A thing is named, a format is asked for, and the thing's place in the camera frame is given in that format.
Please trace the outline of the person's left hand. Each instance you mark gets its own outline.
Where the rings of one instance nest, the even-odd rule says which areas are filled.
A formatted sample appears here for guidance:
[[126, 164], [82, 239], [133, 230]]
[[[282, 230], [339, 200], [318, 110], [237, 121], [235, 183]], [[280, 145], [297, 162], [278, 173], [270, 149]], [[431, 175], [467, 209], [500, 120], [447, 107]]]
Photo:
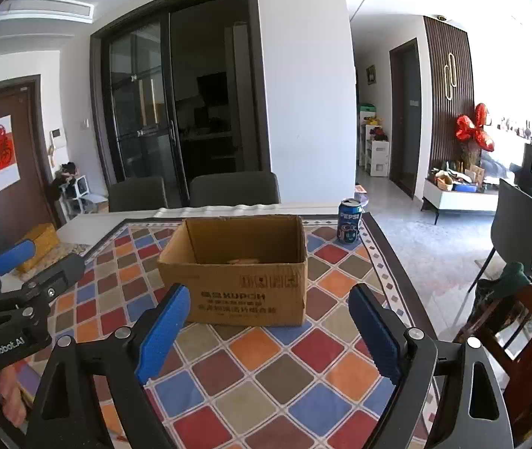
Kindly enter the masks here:
[[18, 370], [14, 365], [0, 370], [0, 402], [2, 413], [12, 426], [19, 428], [27, 418], [27, 408], [18, 385]]

